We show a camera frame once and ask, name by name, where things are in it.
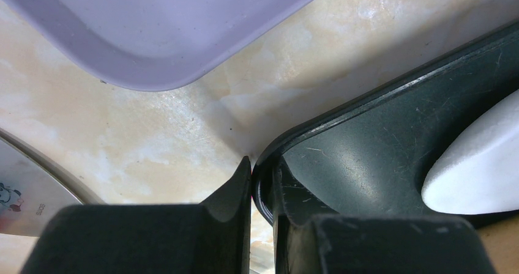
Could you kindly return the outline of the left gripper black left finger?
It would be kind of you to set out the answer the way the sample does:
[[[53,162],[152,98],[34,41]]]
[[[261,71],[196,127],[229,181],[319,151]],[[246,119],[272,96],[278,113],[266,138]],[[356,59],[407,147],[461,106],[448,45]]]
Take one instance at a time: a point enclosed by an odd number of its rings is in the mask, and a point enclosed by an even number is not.
[[[74,205],[45,227],[23,273],[248,273],[251,164],[198,204]]]

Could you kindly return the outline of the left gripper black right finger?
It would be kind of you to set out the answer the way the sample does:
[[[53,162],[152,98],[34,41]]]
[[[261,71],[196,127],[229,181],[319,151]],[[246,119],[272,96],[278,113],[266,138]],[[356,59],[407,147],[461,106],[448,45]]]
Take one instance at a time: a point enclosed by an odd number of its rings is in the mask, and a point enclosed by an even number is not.
[[[459,217],[345,216],[291,206],[305,188],[285,161],[272,170],[277,273],[494,273],[474,228]]]

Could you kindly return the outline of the black baking tray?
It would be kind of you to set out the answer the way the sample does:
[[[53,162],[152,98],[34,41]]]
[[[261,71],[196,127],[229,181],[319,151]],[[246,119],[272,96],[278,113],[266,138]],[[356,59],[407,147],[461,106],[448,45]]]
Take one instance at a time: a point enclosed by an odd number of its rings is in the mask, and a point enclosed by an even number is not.
[[[420,191],[457,136],[518,89],[518,23],[507,24],[273,140],[253,169],[268,223],[313,214],[429,215]]]

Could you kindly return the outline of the lilac rectangular tray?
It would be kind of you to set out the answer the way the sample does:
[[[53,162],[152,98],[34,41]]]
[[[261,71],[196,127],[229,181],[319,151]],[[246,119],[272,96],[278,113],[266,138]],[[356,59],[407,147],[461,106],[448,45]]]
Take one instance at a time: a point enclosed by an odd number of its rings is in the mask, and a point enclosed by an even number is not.
[[[168,91],[226,61],[313,0],[3,0],[76,65]]]

